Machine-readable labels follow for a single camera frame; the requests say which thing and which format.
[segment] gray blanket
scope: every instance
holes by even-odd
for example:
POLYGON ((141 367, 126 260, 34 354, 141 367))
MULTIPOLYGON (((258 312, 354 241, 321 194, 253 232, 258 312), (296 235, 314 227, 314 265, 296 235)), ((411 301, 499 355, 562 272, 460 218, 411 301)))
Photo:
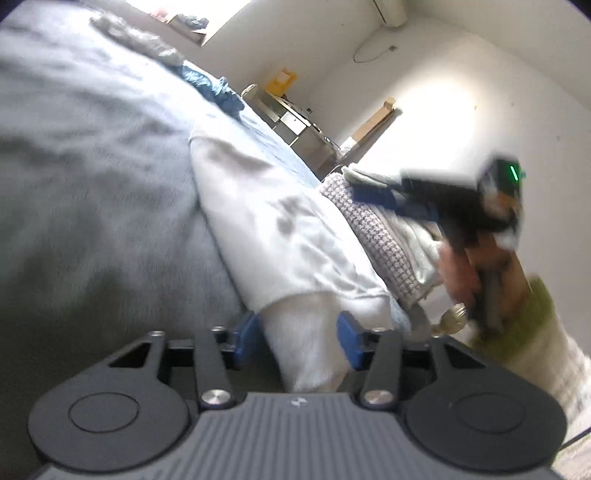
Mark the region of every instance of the gray blanket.
MULTIPOLYGON (((3 480, 35 468, 26 421, 43 392, 146 331, 191 336, 243 310, 190 166, 205 100, 90 16, 29 1, 0 28, 3 480)), ((297 181, 316 181, 242 115, 297 181)))

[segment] green led light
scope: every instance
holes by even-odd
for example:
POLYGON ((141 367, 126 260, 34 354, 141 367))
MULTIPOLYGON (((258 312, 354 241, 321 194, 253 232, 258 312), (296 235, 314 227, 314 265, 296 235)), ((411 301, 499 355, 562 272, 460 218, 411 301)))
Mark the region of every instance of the green led light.
POLYGON ((510 166, 510 169, 513 172, 513 176, 515 177, 515 181, 519 181, 519 177, 517 176, 517 172, 513 168, 513 165, 510 166))

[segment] hand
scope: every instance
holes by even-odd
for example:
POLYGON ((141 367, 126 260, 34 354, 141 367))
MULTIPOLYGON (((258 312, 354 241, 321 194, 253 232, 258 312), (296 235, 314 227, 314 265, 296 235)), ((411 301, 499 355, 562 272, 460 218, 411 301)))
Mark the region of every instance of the hand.
POLYGON ((479 235, 479 245, 456 253, 448 243, 440 250, 439 273, 449 296, 467 307, 474 305, 480 292, 476 269, 505 267, 501 277, 501 316, 509 319, 527 298, 529 285, 515 253, 496 246, 492 235, 479 235))

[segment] air conditioner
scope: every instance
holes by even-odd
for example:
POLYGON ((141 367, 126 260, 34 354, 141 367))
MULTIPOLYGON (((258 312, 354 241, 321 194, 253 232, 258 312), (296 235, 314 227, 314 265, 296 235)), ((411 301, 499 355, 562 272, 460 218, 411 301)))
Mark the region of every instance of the air conditioner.
POLYGON ((407 20, 403 0, 372 0, 382 20, 389 27, 399 27, 407 20))

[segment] white sheet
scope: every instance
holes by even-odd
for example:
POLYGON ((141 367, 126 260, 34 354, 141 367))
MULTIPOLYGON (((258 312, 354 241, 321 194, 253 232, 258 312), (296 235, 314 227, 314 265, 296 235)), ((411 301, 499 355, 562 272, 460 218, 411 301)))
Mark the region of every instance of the white sheet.
POLYGON ((391 327, 386 286, 330 200, 273 165, 237 123, 207 120, 191 136, 193 169, 236 288, 261 313, 285 386, 332 390, 348 368, 337 314, 391 327))

